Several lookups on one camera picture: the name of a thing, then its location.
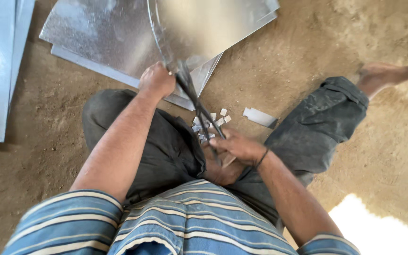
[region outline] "bare foot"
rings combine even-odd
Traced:
[[[381,62],[365,64],[360,70],[357,87],[371,100],[387,87],[408,81],[408,66],[395,66]]]

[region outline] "leg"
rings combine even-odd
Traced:
[[[265,145],[277,154],[303,186],[330,166],[336,146],[350,139],[380,90],[408,81],[408,66],[382,63],[362,68],[355,86],[344,77],[328,78],[273,131]],[[278,220],[272,198],[257,171],[247,167],[227,189],[270,222]]]
[[[86,102],[82,121],[90,150],[134,96],[136,93],[130,90],[107,89]],[[156,110],[126,204],[153,197],[201,174],[205,169],[204,154],[192,133],[181,118]]]

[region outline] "right hand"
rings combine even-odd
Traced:
[[[176,87],[174,75],[170,75],[162,61],[148,67],[140,79],[139,94],[147,94],[160,101],[173,93]]]
[[[210,145],[218,150],[225,150],[238,159],[255,165],[265,154],[267,148],[260,143],[241,135],[234,129],[223,129],[226,140],[216,137],[210,140]]]

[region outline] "sandy ground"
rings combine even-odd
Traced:
[[[50,55],[38,35],[55,1],[38,0],[0,144],[0,252],[22,214],[64,192],[88,156],[81,110],[95,92],[126,85]],[[228,124],[267,138],[242,117],[245,107],[285,118],[329,76],[356,82],[369,61],[408,64],[408,1],[282,0],[278,19],[227,50],[202,93]],[[193,113],[159,106],[191,123]],[[408,84],[382,91],[329,171],[309,189],[326,210],[355,194],[378,216],[408,225]]]

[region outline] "blue striped shirt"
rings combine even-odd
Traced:
[[[360,253],[344,238],[326,234],[295,251],[241,200],[220,186],[197,180],[126,208],[101,191],[59,194],[21,218],[3,254]]]

